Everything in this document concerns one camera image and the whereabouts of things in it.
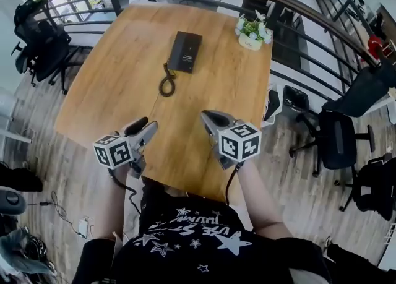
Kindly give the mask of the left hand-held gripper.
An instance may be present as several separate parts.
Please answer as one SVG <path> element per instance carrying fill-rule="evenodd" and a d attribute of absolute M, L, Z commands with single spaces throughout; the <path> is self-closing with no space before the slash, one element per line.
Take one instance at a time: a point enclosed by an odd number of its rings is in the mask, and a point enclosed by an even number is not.
<path fill-rule="evenodd" d="M 110 170 L 129 165 L 131 176 L 139 179 L 146 166 L 142 152 L 158 130 L 156 121 L 148 121 L 148 117 L 142 117 L 129 123 L 123 128 L 125 137 L 106 135 L 94 142 L 99 164 Z"/>

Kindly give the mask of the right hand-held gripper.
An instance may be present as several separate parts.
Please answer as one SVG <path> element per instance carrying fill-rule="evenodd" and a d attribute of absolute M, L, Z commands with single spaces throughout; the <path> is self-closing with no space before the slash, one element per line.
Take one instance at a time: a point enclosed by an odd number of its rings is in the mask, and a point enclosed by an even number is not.
<path fill-rule="evenodd" d="M 223 170 L 260 153 L 262 134 L 253 124 L 217 110 L 203 110 L 200 118 L 212 140 L 212 152 Z"/>

